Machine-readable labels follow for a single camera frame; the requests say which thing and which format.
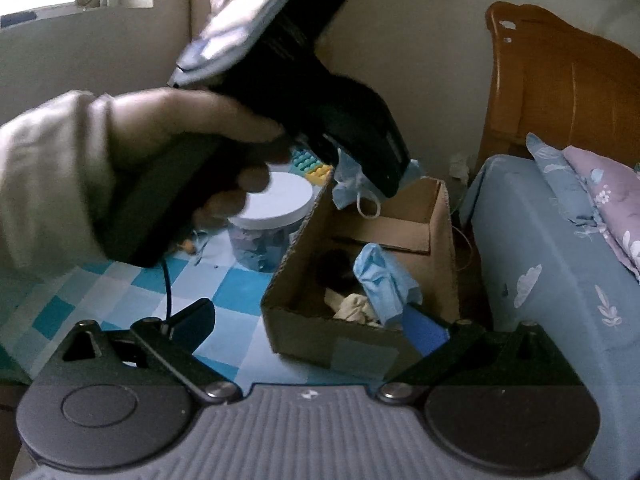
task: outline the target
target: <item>white wall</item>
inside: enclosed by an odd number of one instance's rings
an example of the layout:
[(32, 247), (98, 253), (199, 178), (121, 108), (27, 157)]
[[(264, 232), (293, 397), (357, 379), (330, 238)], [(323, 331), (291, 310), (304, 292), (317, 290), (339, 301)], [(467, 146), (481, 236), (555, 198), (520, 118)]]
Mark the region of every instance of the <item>white wall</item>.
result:
[[(492, 71), (484, 12), (496, 0), (349, 0), (328, 34), (330, 64), (386, 99), (414, 156), (444, 177), (455, 152), (478, 154)], [(640, 54), (640, 0), (537, 4)], [(615, 20), (617, 12), (629, 13)]]
[(163, 86), (190, 39), (190, 0), (100, 8), (0, 30), (0, 124), (71, 89)]

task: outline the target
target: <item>white logo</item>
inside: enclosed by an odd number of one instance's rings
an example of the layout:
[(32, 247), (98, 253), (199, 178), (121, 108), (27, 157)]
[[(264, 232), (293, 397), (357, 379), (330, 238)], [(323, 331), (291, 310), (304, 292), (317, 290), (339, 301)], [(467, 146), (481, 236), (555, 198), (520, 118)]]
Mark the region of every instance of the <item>white logo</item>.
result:
[(316, 392), (315, 390), (305, 390), (304, 392), (302, 392), (300, 394), (300, 397), (302, 397), (305, 400), (314, 400), (319, 395), (320, 394), (318, 392)]

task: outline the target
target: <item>mask ear loop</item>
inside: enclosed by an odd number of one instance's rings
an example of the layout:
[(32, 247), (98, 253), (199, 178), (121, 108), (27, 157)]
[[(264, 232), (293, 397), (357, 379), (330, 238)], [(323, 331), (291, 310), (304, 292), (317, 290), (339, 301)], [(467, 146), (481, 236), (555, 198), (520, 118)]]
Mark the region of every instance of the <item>mask ear loop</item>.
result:
[[(375, 215), (365, 215), (362, 212), (362, 209), (360, 209), (360, 200), (362, 200), (363, 196), (364, 196), (364, 198), (367, 198), (368, 200), (371, 200), (373, 203), (376, 204), (376, 213), (375, 213)], [(378, 218), (380, 216), (380, 209), (381, 209), (380, 200), (378, 200), (378, 197), (367, 188), (363, 188), (363, 189), (358, 190), (358, 197), (356, 199), (356, 206), (358, 207), (358, 213), (360, 213), (360, 216), (362, 216), (363, 218), (367, 218), (369, 220), (373, 220), (373, 219)]]

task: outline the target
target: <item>sleeve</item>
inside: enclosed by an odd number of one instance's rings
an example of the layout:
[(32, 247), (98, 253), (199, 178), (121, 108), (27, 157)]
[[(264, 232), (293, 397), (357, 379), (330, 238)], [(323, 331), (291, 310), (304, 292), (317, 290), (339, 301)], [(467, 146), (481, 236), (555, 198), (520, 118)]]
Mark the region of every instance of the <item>sleeve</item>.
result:
[(0, 269), (44, 280), (104, 260), (110, 96), (73, 91), (0, 127)]

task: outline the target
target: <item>blue and white checkered tablecloth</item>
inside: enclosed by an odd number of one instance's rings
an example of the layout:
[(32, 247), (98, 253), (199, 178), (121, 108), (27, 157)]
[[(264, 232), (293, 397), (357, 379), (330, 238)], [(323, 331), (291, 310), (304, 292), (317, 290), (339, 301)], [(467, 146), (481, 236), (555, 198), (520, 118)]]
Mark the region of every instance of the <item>blue and white checkered tablecloth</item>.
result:
[[(257, 382), (367, 382), (271, 351), (260, 316), (260, 298), (271, 275), (240, 266), (226, 231), (210, 238), (199, 264), (185, 253), (174, 254), (167, 263), (174, 312), (199, 298), (211, 298), (216, 305), (215, 329), (196, 357), (244, 391)], [(0, 345), (35, 377), (76, 322), (95, 319), (104, 330), (120, 330), (142, 317), (164, 319), (165, 311), (160, 268), (117, 262), (85, 266), (36, 286), (14, 312), (0, 319)]]

